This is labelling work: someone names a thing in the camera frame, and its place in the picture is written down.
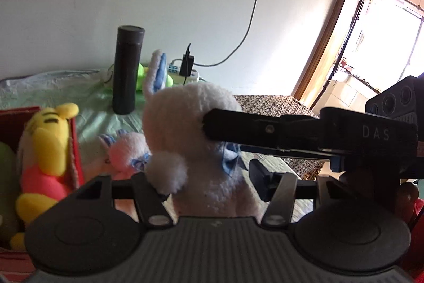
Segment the person's right hand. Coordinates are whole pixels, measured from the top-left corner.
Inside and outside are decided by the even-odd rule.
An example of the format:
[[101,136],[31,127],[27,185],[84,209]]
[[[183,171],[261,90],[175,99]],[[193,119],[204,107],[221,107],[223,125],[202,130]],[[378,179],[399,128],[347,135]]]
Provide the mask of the person's right hand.
[[418,188],[411,182],[404,182],[397,190],[395,215],[407,224],[415,221],[423,207]]

